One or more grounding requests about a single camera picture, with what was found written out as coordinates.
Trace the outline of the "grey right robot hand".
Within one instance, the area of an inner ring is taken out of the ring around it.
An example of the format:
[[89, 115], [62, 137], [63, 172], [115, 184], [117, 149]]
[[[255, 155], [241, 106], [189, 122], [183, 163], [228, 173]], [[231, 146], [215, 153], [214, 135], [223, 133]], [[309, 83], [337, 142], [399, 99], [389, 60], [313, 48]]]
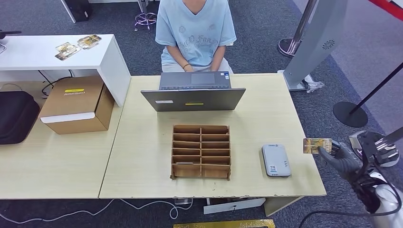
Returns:
[[349, 183], [357, 181], [363, 163], [348, 145], [332, 141], [331, 152], [321, 146], [318, 146], [317, 150], [327, 165], [333, 167], [344, 180]]

